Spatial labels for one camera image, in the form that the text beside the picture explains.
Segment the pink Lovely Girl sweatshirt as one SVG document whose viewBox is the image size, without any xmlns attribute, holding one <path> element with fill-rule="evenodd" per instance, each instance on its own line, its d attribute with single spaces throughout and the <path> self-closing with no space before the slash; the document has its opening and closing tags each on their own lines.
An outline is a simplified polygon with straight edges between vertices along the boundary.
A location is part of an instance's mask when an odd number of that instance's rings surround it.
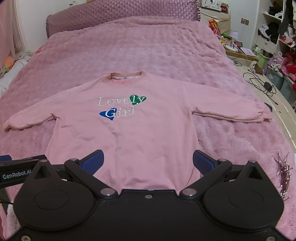
<svg viewBox="0 0 296 241">
<path fill-rule="evenodd" d="M 115 190 L 181 191 L 199 179 L 193 115 L 261 123 L 267 107 L 215 87 L 138 72 L 110 73 L 59 92 L 11 116 L 5 130 L 48 120 L 56 124 L 46 149 L 53 164 L 104 153 L 95 177 Z"/>
</svg>

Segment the dried flower twig bundle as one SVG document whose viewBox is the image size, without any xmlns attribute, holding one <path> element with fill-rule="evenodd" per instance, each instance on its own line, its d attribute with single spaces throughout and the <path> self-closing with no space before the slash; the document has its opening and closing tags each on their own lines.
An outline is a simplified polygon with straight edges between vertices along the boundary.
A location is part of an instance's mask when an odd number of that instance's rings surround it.
<svg viewBox="0 0 296 241">
<path fill-rule="evenodd" d="M 291 173 L 290 171 L 293 169 L 290 164 L 287 162 L 288 158 L 287 153 L 283 158 L 280 156 L 280 152 L 278 151 L 276 154 L 276 157 L 274 157 L 274 161 L 276 162 L 277 165 L 277 171 L 276 171 L 276 176 L 280 178 L 280 185 L 279 185 L 279 194 L 282 198 L 283 201 L 286 201 L 290 198 L 288 194 L 288 187 L 290 184 L 290 177 Z"/>
</svg>

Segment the orange plush toy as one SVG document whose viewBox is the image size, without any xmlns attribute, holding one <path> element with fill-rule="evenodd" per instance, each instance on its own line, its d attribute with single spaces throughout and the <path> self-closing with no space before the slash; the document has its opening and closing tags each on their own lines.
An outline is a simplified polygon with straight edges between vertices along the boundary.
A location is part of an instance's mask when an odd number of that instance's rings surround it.
<svg viewBox="0 0 296 241">
<path fill-rule="evenodd" d="M 10 70 L 13 67 L 14 62 L 15 62 L 14 58 L 12 56 L 8 56 L 4 61 L 4 69 Z"/>
</svg>

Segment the white side mattress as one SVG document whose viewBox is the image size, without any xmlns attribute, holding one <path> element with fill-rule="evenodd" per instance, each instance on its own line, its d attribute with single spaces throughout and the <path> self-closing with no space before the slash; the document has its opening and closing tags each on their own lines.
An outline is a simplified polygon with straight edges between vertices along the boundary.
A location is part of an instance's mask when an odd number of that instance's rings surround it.
<svg viewBox="0 0 296 241">
<path fill-rule="evenodd" d="M 22 51 L 15 55 L 13 67 L 9 69 L 1 68 L 1 96 L 8 90 L 12 80 L 18 75 L 21 69 L 29 62 L 33 56 L 32 51 Z"/>
</svg>

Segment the pink fluffy bed blanket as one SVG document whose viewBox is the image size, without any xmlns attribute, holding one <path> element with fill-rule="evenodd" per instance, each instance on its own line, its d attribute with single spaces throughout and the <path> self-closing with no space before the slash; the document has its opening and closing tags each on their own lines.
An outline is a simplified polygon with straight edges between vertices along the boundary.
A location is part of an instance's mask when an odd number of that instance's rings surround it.
<svg viewBox="0 0 296 241">
<path fill-rule="evenodd" d="M 293 150 L 269 108 L 201 22 L 130 17 L 52 35 L 1 97 L 1 154 L 53 164 L 100 149 L 115 190 L 199 179 L 193 152 L 259 162 Z"/>
</svg>

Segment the pink curtain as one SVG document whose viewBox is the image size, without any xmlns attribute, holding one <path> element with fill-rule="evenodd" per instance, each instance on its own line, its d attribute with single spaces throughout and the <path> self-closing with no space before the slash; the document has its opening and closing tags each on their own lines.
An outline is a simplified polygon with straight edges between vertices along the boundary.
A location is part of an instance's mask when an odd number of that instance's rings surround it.
<svg viewBox="0 0 296 241">
<path fill-rule="evenodd" d="M 15 1 L 1 1 L 1 66 L 8 56 L 15 57 L 15 54 L 23 49 L 23 43 L 19 31 L 18 19 L 16 16 Z"/>
</svg>

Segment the green plastic bin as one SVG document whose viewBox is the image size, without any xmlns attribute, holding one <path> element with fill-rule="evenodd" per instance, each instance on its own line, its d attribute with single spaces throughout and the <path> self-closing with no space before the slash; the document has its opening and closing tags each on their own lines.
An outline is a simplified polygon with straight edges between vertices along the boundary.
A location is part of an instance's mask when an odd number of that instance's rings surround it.
<svg viewBox="0 0 296 241">
<path fill-rule="evenodd" d="M 273 54 L 270 54 L 269 52 L 265 51 L 264 49 L 260 47 L 254 47 L 253 52 L 256 55 L 258 59 L 258 66 L 262 69 L 264 69 L 268 63 L 268 61 L 272 58 Z"/>
</svg>

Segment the white small lamp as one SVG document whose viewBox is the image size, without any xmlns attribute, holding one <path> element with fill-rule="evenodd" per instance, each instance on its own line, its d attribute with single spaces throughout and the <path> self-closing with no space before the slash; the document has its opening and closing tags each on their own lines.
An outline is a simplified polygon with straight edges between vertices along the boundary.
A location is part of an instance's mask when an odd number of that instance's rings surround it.
<svg viewBox="0 0 296 241">
<path fill-rule="evenodd" d="M 239 42 L 239 32 L 237 32 L 235 30 L 231 30 L 230 36 L 234 42 Z"/>
</svg>

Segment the red snack bag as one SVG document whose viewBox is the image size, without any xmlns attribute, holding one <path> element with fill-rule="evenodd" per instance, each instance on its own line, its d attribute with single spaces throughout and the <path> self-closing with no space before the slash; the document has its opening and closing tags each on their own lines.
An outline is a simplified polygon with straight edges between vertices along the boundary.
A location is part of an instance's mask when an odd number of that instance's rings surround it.
<svg viewBox="0 0 296 241">
<path fill-rule="evenodd" d="M 214 19 L 210 19 L 208 20 L 208 22 L 212 32 L 217 36 L 221 36 L 221 31 L 219 29 L 218 23 Z"/>
</svg>

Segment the white open shelf unit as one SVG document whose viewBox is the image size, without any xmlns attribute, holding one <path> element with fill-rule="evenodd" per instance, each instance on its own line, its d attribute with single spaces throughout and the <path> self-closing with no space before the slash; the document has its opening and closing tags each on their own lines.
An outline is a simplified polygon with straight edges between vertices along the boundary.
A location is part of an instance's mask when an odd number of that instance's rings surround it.
<svg viewBox="0 0 296 241">
<path fill-rule="evenodd" d="M 260 1 L 254 48 L 263 56 L 295 49 L 295 1 Z"/>
</svg>

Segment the beige bedside cabinet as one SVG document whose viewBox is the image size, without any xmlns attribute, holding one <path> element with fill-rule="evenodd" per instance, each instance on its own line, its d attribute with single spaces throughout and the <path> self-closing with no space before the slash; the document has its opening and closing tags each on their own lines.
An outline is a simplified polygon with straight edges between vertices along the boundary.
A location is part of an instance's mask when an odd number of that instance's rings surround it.
<svg viewBox="0 0 296 241">
<path fill-rule="evenodd" d="M 222 1 L 199 1 L 200 19 L 209 25 L 209 20 L 214 19 L 221 33 L 229 34 L 231 31 L 231 14 L 229 7 L 226 12 L 221 10 Z"/>
</svg>

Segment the purple quilted headboard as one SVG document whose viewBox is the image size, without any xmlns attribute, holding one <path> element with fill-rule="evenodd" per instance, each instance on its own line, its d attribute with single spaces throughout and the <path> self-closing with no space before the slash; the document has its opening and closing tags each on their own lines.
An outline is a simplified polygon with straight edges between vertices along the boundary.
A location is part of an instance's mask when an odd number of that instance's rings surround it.
<svg viewBox="0 0 296 241">
<path fill-rule="evenodd" d="M 47 37 L 93 27 L 131 16 L 164 16 L 200 21 L 199 1 L 90 1 L 71 6 L 46 19 Z"/>
</svg>

